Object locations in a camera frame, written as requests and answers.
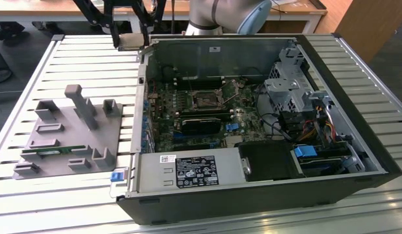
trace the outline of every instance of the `blue latch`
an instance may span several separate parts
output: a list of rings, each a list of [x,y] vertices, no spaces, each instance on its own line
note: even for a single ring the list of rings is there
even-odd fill
[[[236,130],[236,129],[239,129],[239,124],[237,124],[237,123],[227,124],[227,125],[225,125],[225,130],[227,130],[227,131],[233,131],[233,130]]]
[[[124,172],[112,172],[109,180],[110,182],[124,181]]]
[[[294,149],[296,157],[314,157],[316,156],[316,152],[314,146],[311,145],[300,145]]]

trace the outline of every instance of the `wooden desk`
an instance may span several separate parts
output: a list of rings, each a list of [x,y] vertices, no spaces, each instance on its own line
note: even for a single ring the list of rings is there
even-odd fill
[[[144,0],[145,6],[151,8],[151,0]],[[320,16],[327,13],[319,10],[308,0],[299,0],[296,4],[280,6],[279,14],[271,10],[267,20],[306,21],[303,33],[312,33]],[[132,29],[139,31],[139,21],[129,8],[116,9],[114,20],[128,20]],[[188,20],[189,2],[176,0],[175,19]],[[171,2],[167,2],[163,20],[172,19]],[[80,10],[72,0],[0,0],[0,21],[85,21]]]
[[[367,63],[402,24],[402,0],[320,0],[328,13],[315,33],[339,33]]]

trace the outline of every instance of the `floor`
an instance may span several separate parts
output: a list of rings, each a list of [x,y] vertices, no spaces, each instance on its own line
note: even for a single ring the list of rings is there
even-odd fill
[[[24,42],[18,45],[4,45],[0,42],[1,55],[13,71],[10,79],[0,83],[0,92],[22,91],[52,38],[48,32],[38,31],[30,23],[22,25],[29,32]],[[62,22],[58,26],[69,35],[96,34],[85,22]],[[402,101],[402,26],[368,65]],[[0,94],[0,130],[20,94]]]

